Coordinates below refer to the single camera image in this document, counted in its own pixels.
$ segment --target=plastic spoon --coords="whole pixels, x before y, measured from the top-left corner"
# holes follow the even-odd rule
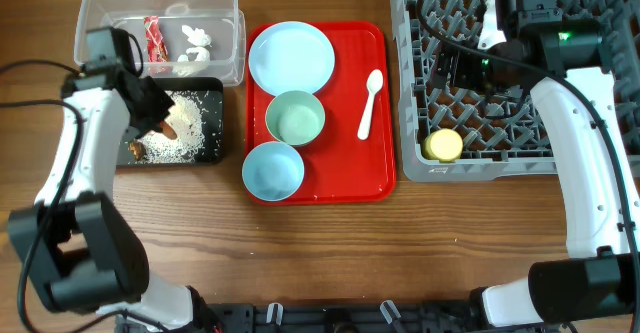
[[[360,121],[360,127],[358,128],[358,138],[365,140],[369,138],[369,131],[371,130],[371,119],[373,115],[373,102],[376,94],[382,89],[384,84],[384,78],[382,72],[379,69],[374,70],[367,79],[367,90],[369,91],[369,98],[367,99],[367,105],[364,107],[364,113],[362,114],[362,120]]]

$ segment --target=light green bowl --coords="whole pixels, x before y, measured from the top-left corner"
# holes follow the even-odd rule
[[[269,133],[293,147],[313,141],[322,131],[325,118],[320,100],[302,91],[278,95],[267,107],[266,115]]]

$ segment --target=yellow cup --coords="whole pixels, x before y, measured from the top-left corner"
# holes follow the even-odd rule
[[[440,129],[424,140],[422,153],[428,159],[451,163],[462,154],[462,137],[453,129]]]

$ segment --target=plastic storage box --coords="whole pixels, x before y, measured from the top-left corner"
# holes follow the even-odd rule
[[[143,19],[146,16],[160,17],[160,31],[164,36],[168,63],[148,63],[147,39]],[[244,15],[238,9],[238,0],[82,0],[76,39],[74,60],[82,64],[88,60],[87,29],[112,26],[133,34],[142,48],[145,75],[154,77],[176,77],[173,68],[186,67],[192,62],[175,62],[178,56],[193,47],[182,33],[182,25],[201,28],[212,38],[209,49],[211,61],[206,69],[189,77],[215,77],[225,86],[236,86],[244,78],[246,32]],[[136,62],[139,53],[132,42]]]
[[[437,39],[420,28],[417,0],[391,0],[393,37],[400,64],[398,102],[403,169],[414,181],[491,180],[516,174],[557,173],[549,139],[527,100],[515,117],[483,118],[482,98],[463,89],[429,86]],[[558,0],[565,18],[595,17],[608,32],[613,53],[616,112],[634,176],[640,176],[640,0]],[[447,36],[461,34],[477,44],[482,25],[470,17],[474,0],[425,0],[422,13]],[[489,104],[489,115],[511,113],[516,103]],[[454,163],[428,160],[421,142],[441,128],[455,129],[464,141]]]

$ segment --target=dish rack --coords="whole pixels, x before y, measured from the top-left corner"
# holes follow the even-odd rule
[[[429,85],[438,40],[415,15],[417,0],[391,0],[393,38],[400,65],[398,116],[403,169],[413,181],[484,181],[521,174],[556,174],[549,138],[527,98],[509,119],[485,115],[515,113],[516,102],[490,103],[466,89],[434,89]],[[565,18],[595,18],[605,27],[613,53],[614,95],[631,171],[640,176],[640,0],[558,0]],[[482,24],[473,19],[476,0],[425,0],[427,22],[447,37],[477,44]],[[421,142],[442,128],[456,130],[464,148],[454,163],[429,160]]]

